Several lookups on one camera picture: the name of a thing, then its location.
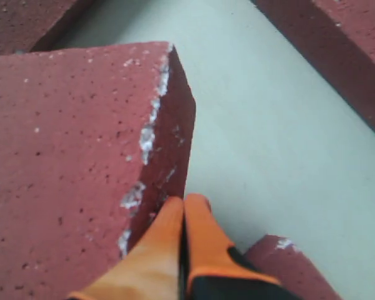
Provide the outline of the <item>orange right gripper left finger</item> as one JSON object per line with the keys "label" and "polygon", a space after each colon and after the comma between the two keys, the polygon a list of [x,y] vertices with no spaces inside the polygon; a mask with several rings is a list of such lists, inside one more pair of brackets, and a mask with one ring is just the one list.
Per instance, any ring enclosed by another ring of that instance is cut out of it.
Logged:
{"label": "orange right gripper left finger", "polygon": [[183,200],[170,197],[130,253],[69,299],[178,299]]}

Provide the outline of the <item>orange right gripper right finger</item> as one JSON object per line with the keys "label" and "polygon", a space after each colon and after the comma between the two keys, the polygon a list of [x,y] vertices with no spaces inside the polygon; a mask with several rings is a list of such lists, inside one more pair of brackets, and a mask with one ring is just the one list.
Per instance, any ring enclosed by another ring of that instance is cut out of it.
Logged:
{"label": "orange right gripper right finger", "polygon": [[184,200],[189,271],[186,299],[295,299],[281,282],[255,268],[219,226],[206,197]]}

